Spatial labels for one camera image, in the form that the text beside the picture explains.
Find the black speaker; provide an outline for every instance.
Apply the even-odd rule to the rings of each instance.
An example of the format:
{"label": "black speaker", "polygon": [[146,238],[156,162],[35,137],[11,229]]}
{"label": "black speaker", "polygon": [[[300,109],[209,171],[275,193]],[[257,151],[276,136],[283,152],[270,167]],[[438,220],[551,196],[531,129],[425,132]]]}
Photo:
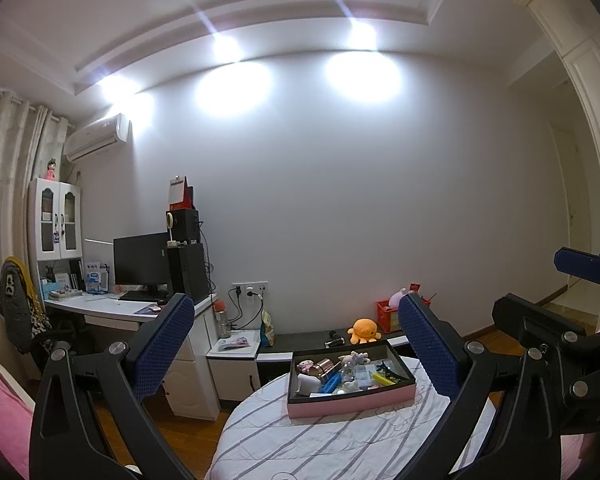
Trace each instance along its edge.
{"label": "black speaker", "polygon": [[209,281],[206,276],[205,251],[202,244],[187,244],[167,248],[169,262],[169,295],[182,292],[194,303],[209,295]]}
{"label": "black speaker", "polygon": [[174,209],[167,211],[173,217],[171,237],[179,242],[195,240],[200,243],[200,216],[197,209]]}

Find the computer monitor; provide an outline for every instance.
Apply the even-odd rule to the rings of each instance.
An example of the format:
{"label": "computer monitor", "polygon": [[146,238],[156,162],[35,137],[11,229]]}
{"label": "computer monitor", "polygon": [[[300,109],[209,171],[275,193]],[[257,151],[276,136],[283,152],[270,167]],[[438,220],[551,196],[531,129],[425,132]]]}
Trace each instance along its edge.
{"label": "computer monitor", "polygon": [[113,266],[117,285],[163,285],[170,282],[166,257],[169,235],[129,236],[113,240]]}

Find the doll figurine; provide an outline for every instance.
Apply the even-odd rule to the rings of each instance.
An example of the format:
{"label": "doll figurine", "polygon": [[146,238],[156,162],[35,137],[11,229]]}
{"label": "doll figurine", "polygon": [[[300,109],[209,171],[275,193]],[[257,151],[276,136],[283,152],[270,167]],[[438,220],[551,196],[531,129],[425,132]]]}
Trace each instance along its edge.
{"label": "doll figurine", "polygon": [[56,160],[54,158],[50,158],[49,162],[46,164],[45,180],[55,180],[55,179],[56,179]]}

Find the curtain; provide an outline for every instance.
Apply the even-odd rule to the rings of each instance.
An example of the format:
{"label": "curtain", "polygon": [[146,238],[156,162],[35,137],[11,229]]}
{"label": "curtain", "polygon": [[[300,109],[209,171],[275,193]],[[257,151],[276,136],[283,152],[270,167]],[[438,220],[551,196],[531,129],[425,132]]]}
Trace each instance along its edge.
{"label": "curtain", "polygon": [[[0,269],[7,256],[23,263],[27,258],[27,187],[32,178],[46,172],[55,157],[60,173],[62,146],[68,121],[53,117],[43,107],[19,102],[10,92],[0,91]],[[0,362],[23,378],[22,364],[8,342],[0,316]]]}

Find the orange octopus plush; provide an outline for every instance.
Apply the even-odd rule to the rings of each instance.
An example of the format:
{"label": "orange octopus plush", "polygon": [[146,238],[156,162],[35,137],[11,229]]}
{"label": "orange octopus plush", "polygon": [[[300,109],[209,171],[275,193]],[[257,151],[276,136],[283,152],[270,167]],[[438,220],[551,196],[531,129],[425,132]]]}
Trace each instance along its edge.
{"label": "orange octopus plush", "polygon": [[351,334],[351,344],[371,343],[382,337],[378,332],[378,326],[370,319],[359,319],[349,328],[347,333]]}

